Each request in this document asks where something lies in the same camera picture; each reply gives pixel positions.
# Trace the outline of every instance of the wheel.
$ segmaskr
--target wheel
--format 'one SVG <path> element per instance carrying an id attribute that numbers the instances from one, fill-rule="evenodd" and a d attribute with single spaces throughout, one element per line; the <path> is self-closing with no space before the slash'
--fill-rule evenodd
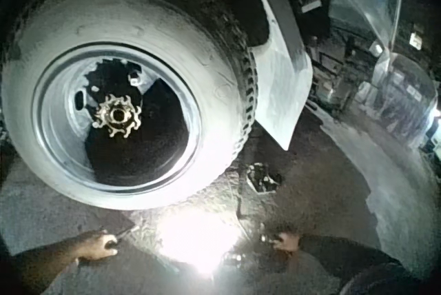
<path id="1" fill-rule="evenodd" d="M 16 27 L 1 64 L 6 127 L 60 193 L 168 205 L 242 149 L 256 71 L 219 0 L 33 0 Z"/>

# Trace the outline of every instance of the concrete ground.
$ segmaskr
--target concrete ground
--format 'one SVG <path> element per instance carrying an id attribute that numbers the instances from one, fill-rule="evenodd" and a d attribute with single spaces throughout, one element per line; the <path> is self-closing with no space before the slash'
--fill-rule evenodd
<path id="1" fill-rule="evenodd" d="M 257 289 L 263 294 L 331 294 L 338 290 L 338 280 L 307 254 L 291 261 L 285 272 L 266 269 L 258 281 L 245 280 L 234 268 L 211 278 L 174 272 L 182 265 L 158 258 L 165 246 L 161 228 L 165 221 L 194 211 L 218 216 L 238 232 L 242 243 L 256 236 L 260 223 L 269 229 L 284 225 L 298 232 L 350 238 L 382 249 L 424 278 L 438 255 L 438 186 L 418 152 L 393 143 L 379 129 L 367 129 L 357 121 L 359 117 L 337 123 L 321 110 L 305 110 L 288 152 L 256 127 L 239 159 L 212 185 L 185 202 L 154 210 L 118 212 L 77 203 L 44 185 L 16 157 L 9 170 L 2 168 L 0 232 L 15 254 L 86 230 L 105 227 L 117 232 L 133 223 L 141 225 L 140 232 L 121 243 L 119 255 L 93 266 L 70 267 L 47 294 L 257 294 Z M 257 161 L 282 174 L 283 186 L 275 195 L 257 197 L 244 184 L 244 165 Z M 236 218 L 238 197 L 242 221 Z M 200 234 L 201 227 L 193 225 L 176 226 L 180 227 L 178 243 L 188 251 L 196 249 L 196 256 L 197 252 L 206 255 L 210 246 L 205 244 L 222 235 L 209 229 Z"/>

